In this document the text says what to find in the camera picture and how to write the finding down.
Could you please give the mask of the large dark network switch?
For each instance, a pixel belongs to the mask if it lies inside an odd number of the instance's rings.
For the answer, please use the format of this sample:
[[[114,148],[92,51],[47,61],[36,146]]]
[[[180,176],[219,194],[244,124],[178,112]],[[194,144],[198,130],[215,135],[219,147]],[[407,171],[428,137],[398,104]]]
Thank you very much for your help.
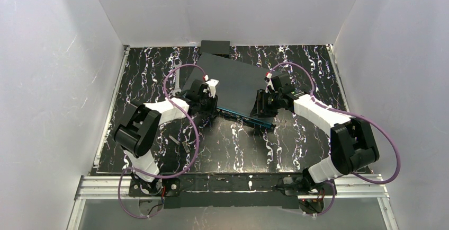
[[[254,126],[274,129],[273,118],[251,117],[257,91],[266,88],[264,78],[269,72],[229,58],[202,53],[197,63],[211,79],[219,81],[217,86],[217,111],[222,116],[241,119]]]

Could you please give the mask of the small grey plug module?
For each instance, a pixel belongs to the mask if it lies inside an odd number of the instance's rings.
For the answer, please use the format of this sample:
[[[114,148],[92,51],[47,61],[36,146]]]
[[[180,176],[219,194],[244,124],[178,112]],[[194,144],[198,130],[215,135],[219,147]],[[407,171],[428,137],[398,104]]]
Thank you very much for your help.
[[[173,136],[169,135],[169,138],[170,138],[170,140],[173,141],[176,145],[180,145],[180,144],[181,144],[181,143],[180,143],[176,138],[174,138]]]

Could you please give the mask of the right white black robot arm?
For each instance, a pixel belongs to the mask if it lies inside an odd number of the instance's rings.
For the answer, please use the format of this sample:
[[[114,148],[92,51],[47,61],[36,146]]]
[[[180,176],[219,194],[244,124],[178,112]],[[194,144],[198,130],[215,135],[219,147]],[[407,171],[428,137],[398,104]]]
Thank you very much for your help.
[[[294,94],[260,89],[250,114],[274,117],[279,109],[290,110],[307,119],[330,138],[330,155],[303,170],[300,182],[304,187],[351,174],[380,157],[367,121],[324,107],[313,96],[303,92]]]

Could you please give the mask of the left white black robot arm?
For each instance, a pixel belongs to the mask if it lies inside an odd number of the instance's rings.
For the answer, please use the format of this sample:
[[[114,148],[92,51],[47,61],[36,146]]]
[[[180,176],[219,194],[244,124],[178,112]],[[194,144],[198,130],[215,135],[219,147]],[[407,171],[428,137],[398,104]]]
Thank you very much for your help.
[[[159,126],[188,114],[212,115],[217,109],[217,86],[219,81],[210,79],[194,80],[188,90],[171,99],[156,103],[131,103],[117,125],[113,140],[129,157],[137,176],[151,183],[159,179],[159,167],[155,163],[151,147]]]

